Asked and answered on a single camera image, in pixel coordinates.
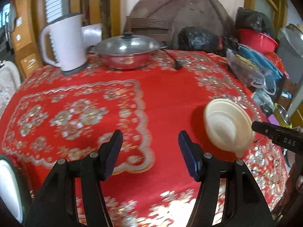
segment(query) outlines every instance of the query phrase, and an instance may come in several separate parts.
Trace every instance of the black plastic bag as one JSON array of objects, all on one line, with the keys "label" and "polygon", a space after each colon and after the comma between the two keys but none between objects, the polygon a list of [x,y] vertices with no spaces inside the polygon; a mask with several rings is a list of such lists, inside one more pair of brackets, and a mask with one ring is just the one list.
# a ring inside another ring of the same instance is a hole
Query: black plastic bag
[{"label": "black plastic bag", "polygon": [[269,18],[260,12],[240,7],[236,16],[236,29],[251,29],[258,33],[266,33],[271,38],[276,38],[275,29]]},{"label": "black plastic bag", "polygon": [[226,50],[237,50],[238,44],[231,39],[221,37],[198,27],[182,28],[178,36],[180,50],[204,51],[226,57]]}]

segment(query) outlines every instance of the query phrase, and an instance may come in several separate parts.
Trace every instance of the white plastic bowl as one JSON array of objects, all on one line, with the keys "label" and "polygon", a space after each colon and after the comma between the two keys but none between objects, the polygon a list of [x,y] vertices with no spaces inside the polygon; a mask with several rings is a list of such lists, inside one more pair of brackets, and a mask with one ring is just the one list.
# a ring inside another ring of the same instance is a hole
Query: white plastic bowl
[{"label": "white plastic bowl", "polygon": [[236,103],[215,99],[204,110],[206,133],[221,150],[234,152],[238,158],[250,147],[255,133],[248,114]]}]

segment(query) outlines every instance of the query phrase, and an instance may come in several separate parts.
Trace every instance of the cabinet drawer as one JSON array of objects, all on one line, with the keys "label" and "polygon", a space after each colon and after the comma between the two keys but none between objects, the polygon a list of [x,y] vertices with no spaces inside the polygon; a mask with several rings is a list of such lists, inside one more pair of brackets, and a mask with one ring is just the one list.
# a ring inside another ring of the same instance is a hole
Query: cabinet drawer
[{"label": "cabinet drawer", "polygon": [[33,53],[20,61],[26,77],[28,77],[35,69],[39,68],[36,53]]},{"label": "cabinet drawer", "polygon": [[31,37],[31,3],[30,0],[15,0],[17,22],[12,32],[12,41],[15,52],[33,41]]}]

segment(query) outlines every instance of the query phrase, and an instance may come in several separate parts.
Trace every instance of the red tablecloth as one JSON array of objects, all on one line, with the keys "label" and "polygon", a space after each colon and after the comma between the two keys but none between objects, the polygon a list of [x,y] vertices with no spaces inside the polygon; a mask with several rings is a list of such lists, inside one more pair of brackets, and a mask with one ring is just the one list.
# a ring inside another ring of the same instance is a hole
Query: red tablecloth
[{"label": "red tablecloth", "polygon": [[[173,225],[185,226],[200,184],[187,172],[178,133],[186,130],[205,152],[234,161],[234,154],[217,149],[207,138],[205,106],[212,99],[227,98],[252,120],[265,118],[223,58],[204,52],[170,53],[187,61],[183,69],[175,70],[162,51],[148,67],[135,71],[109,71],[94,55],[89,56],[89,67],[73,76],[62,76],[52,66],[37,69],[0,120],[2,152],[23,163],[37,192],[59,158],[83,158],[120,129],[124,139],[114,176],[102,183],[114,225],[152,227],[175,221]],[[287,178],[281,150],[263,139],[243,159],[273,209]],[[224,189],[222,180],[215,220],[222,215]],[[80,192],[77,183],[78,213],[85,223]]]}]

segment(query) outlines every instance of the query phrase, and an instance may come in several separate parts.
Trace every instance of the stainless steel pot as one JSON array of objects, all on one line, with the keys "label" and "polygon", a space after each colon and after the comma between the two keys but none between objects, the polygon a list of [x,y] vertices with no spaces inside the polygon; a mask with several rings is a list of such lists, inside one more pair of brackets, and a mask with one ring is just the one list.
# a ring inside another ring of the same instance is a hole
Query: stainless steel pot
[{"label": "stainless steel pot", "polygon": [[123,36],[105,39],[93,50],[108,67],[126,70],[146,66],[158,49],[161,49],[161,44],[156,39],[125,32]]}]

